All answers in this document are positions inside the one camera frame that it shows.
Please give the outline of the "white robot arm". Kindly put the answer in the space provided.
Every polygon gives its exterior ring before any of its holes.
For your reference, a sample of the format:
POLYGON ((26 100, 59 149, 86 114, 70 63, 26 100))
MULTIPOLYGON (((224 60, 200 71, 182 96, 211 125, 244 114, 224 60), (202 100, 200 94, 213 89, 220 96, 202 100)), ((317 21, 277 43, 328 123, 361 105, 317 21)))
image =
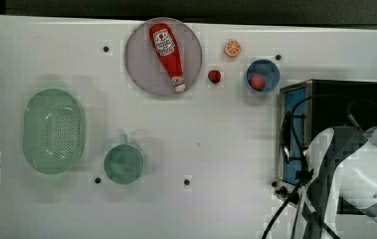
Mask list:
POLYGON ((377 126, 330 127, 310 143, 306 160, 312 180, 302 188, 297 212, 298 239, 334 239, 341 199, 377 223, 377 126))

